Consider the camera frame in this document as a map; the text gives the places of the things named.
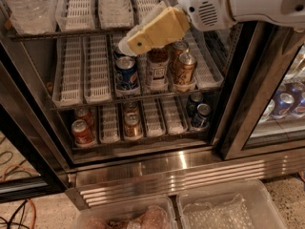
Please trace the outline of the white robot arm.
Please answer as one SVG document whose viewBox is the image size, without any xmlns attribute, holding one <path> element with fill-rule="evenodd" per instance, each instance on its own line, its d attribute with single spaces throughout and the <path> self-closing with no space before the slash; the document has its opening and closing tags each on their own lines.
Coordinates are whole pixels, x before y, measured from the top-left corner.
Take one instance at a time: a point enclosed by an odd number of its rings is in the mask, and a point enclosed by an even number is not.
<svg viewBox="0 0 305 229">
<path fill-rule="evenodd" d="M 240 22 L 264 21 L 304 29 L 305 0 L 176 0 L 154 6 L 118 43 L 122 53 L 138 56 L 182 38 L 190 27 L 226 30 Z"/>
</svg>

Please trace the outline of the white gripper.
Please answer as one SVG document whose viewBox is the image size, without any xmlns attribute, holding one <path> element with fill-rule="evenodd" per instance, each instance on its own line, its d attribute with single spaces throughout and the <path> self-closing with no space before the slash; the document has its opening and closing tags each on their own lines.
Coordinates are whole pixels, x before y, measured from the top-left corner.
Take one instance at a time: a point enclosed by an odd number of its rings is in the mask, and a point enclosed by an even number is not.
<svg viewBox="0 0 305 229">
<path fill-rule="evenodd" d="M 236 24 L 230 0 L 177 0 L 177 3 L 183 10 L 167 7 L 164 1 L 155 4 L 139 25 L 119 41 L 120 51 L 138 56 L 183 38 L 190 28 L 186 13 L 199 31 L 227 30 Z"/>
</svg>

